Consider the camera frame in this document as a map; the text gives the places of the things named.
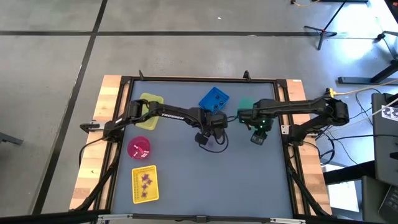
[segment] metal clamp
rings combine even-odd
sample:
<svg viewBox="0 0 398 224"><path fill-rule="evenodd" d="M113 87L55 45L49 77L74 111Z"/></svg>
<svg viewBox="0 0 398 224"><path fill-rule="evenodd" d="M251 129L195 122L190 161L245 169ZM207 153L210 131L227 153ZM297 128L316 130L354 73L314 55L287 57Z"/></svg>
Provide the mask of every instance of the metal clamp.
<svg viewBox="0 0 398 224"><path fill-rule="evenodd" d="M92 120L89 123L81 124L80 128L88 134L90 131L101 131L104 129L104 126L104 121Z"/></svg>
<svg viewBox="0 0 398 224"><path fill-rule="evenodd" d="M205 215L197 215L196 222L197 223L206 223L206 222L208 222L207 216L205 216Z"/></svg>
<svg viewBox="0 0 398 224"><path fill-rule="evenodd" d="M280 224L305 224L305 220L294 220L289 218L271 218L271 222Z"/></svg>
<svg viewBox="0 0 398 224"><path fill-rule="evenodd" d="M98 221L108 220L122 220L132 218L132 214L119 214L119 215L98 215Z"/></svg>

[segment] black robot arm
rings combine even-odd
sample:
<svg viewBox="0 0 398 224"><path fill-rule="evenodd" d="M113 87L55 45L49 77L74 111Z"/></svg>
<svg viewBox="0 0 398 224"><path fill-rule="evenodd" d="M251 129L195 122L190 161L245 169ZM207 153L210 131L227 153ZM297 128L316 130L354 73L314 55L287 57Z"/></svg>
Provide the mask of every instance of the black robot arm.
<svg viewBox="0 0 398 224"><path fill-rule="evenodd" d="M177 119L186 122L193 128L199 128L200 133L195 136L196 142L205 145L210 136L219 139L224 136L224 129L228 127L227 117L224 113L212 114L209 110L201 108L179 108L165 105L156 101L133 100L125 112L115 122L108 121L104 127L104 137L109 141L122 139L120 130L129 125L147 121L154 116Z"/></svg>
<svg viewBox="0 0 398 224"><path fill-rule="evenodd" d="M279 102L276 100L262 99L253 104L253 109L238 110L239 122L250 129L257 130L251 141L262 144L271 130L273 119L283 114L317 114L303 124L292 124L283 127L282 134L288 135L288 142L301 146L308 133L313 133L328 126L342 126L349 122L347 104L334 98L317 98L314 100Z"/></svg>

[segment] yellow container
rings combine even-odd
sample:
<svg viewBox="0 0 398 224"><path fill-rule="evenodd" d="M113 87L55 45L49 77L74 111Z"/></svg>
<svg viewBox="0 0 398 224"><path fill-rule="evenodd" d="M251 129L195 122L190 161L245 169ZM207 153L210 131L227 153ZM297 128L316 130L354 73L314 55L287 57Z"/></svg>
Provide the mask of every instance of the yellow container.
<svg viewBox="0 0 398 224"><path fill-rule="evenodd" d="M161 96L156 96L156 95L152 95L150 93L143 93L141 94L141 96L139 97L140 99L145 99L147 101L156 101L159 103L164 103L164 99ZM146 106L142 107L142 115L146 114L148 112L148 108ZM137 127L140 128L144 128L146 130L151 130L153 131L156 127L156 123L157 120L159 119L158 116L155 116L153 118L148 119L147 121L143 122L143 123L138 123L136 124Z"/></svg>
<svg viewBox="0 0 398 224"><path fill-rule="evenodd" d="M131 180L133 203L144 203L159 199L155 165L133 169Z"/></svg>

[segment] pink cup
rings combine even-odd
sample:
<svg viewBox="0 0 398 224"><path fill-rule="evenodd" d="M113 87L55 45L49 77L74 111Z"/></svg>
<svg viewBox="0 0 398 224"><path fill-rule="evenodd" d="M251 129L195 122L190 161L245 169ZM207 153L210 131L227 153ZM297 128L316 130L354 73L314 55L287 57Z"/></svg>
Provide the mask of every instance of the pink cup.
<svg viewBox="0 0 398 224"><path fill-rule="evenodd" d="M130 140L127 153L133 159L145 159L150 153L150 143L144 136L138 136Z"/></svg>

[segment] wooden plank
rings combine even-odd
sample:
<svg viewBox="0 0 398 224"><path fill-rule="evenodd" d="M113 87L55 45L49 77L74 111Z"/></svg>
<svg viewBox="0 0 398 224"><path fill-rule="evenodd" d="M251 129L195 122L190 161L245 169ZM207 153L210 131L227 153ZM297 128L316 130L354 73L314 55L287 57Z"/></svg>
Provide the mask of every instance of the wooden plank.
<svg viewBox="0 0 398 224"><path fill-rule="evenodd" d="M97 121L112 120L116 98L118 96L120 75L105 75L99 91L93 119ZM102 131L88 134L87 142L102 137ZM99 141L86 147L73 191L69 208L76 208L94 189L100 178L101 166L104 160L106 142Z"/></svg>
<svg viewBox="0 0 398 224"><path fill-rule="evenodd" d="M305 100L304 87L301 80L287 80L287 91L289 92L289 99L291 101ZM295 124L302 124L309 119L309 114L293 115L293 122ZM304 141L316 145L314 138L307 137ZM321 205L322 209L331 214L329 197L326 190L325 180L323 178L318 151L309 144L300 146L299 150L305 185L314 199Z"/></svg>

